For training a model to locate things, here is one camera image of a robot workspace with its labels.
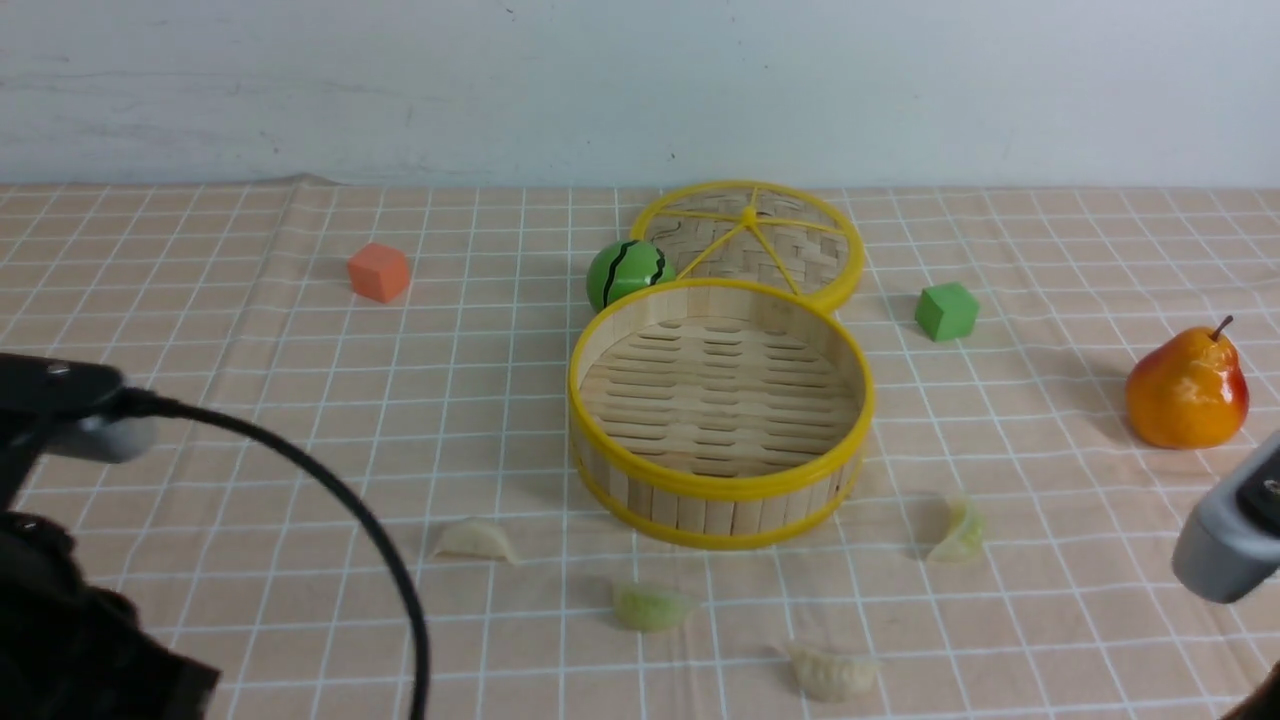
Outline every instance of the orange cube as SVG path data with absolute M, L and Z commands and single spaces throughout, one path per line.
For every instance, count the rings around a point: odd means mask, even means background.
M 408 258 L 394 247 L 370 242 L 347 260 L 356 295 L 390 302 L 408 287 Z

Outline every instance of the yellow spoke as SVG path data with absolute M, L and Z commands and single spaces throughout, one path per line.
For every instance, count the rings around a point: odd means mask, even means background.
M 736 223 L 739 218 L 733 215 L 721 215 L 719 213 L 699 213 L 698 210 L 658 210 L 657 215 L 667 215 L 669 218 L 703 218 L 705 220 L 724 220 L 726 223 Z
M 758 218 L 758 223 L 762 225 L 795 225 L 797 228 L 809 228 L 812 231 L 832 232 L 840 234 L 840 228 L 833 228 L 831 225 L 820 225 L 818 223 L 810 223 L 808 220 L 792 220 L 790 218 Z
M 787 266 L 782 264 L 782 258 L 778 258 L 778 252 L 773 250 L 773 246 L 769 245 L 769 241 L 764 238 L 764 233 L 762 233 L 759 228 L 753 225 L 751 234 L 755 236 L 755 240 L 760 241 L 760 247 L 763 247 L 764 251 L 769 254 L 769 258 L 773 258 L 773 263 L 778 266 L 778 272 L 782 273 L 782 279 L 787 281 L 787 284 L 791 286 L 791 292 L 803 296 L 804 292 L 800 291 L 800 286 L 797 286 L 796 282 L 791 279 L 791 273 L 788 273 Z
M 696 268 L 698 264 L 701 263 L 703 260 L 705 260 L 708 255 L 710 255 L 712 252 L 714 252 L 717 247 L 719 247 L 721 245 L 724 245 L 735 234 L 742 232 L 742 228 L 745 228 L 745 227 L 746 227 L 746 223 L 739 223 L 739 224 L 733 225 L 733 229 L 731 229 L 727 233 L 722 234 L 719 237 L 719 240 L 717 240 L 716 242 L 708 245 L 707 250 L 703 250 L 701 252 L 699 252 L 698 258 L 694 258 L 692 263 L 685 265 L 684 270 L 680 270 L 680 274 L 676 275 L 676 279 L 677 281 L 685 279 L 685 275 L 687 275 L 690 270 L 692 270 L 694 268 Z

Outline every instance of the foam block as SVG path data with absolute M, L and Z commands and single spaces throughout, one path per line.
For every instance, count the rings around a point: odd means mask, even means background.
M 390 302 L 408 287 L 408 258 L 394 247 L 370 242 L 347 260 L 351 290 L 378 302 Z
M 915 322 L 933 342 L 968 337 L 977 320 L 978 299 L 957 282 L 924 288 L 915 305 Z

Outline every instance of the dumpling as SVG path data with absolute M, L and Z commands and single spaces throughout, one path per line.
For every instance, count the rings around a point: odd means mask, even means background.
M 845 702 L 876 687 L 879 662 L 832 655 L 800 643 L 787 643 L 791 670 L 805 696 L 819 702 Z
M 650 583 L 613 583 L 613 614 L 628 630 L 669 630 L 682 624 L 694 607 L 698 607 L 694 598 L 671 588 Z
M 511 539 L 497 523 L 471 518 L 444 529 L 431 555 L 467 555 L 518 562 Z
M 974 507 L 973 500 L 963 495 L 952 496 L 947 498 L 947 537 L 929 551 L 927 562 L 968 562 L 982 555 L 987 520 Z

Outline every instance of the green dumpling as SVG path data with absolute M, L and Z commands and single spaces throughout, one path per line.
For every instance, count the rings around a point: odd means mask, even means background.
M 649 583 L 613 583 L 613 614 L 628 630 L 660 633 L 685 621 L 698 602 L 680 592 Z

